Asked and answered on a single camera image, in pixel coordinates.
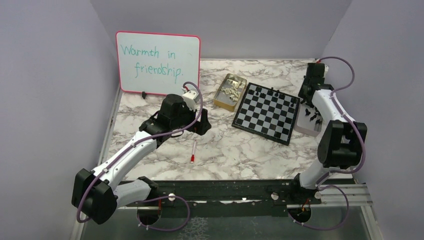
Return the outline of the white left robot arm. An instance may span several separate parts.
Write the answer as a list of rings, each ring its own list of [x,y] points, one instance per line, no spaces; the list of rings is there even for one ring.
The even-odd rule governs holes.
[[[81,169],[75,176],[71,204],[77,208],[77,221],[105,223],[117,208],[141,201],[157,200],[157,185],[146,177],[121,184],[123,178],[144,157],[158,149],[172,135],[191,132],[204,135],[211,129],[208,111],[200,93],[168,94],[160,109],[145,120],[129,142],[109,160],[92,170]]]

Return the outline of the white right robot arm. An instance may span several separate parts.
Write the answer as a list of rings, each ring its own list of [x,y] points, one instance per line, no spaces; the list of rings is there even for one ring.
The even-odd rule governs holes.
[[[326,128],[317,147],[317,159],[290,182],[288,196],[296,204],[313,198],[331,175],[351,174],[363,165],[368,128],[344,110],[336,89],[325,83],[325,73],[325,64],[308,63],[298,93],[301,104],[308,111],[315,110],[315,117],[326,123]]]

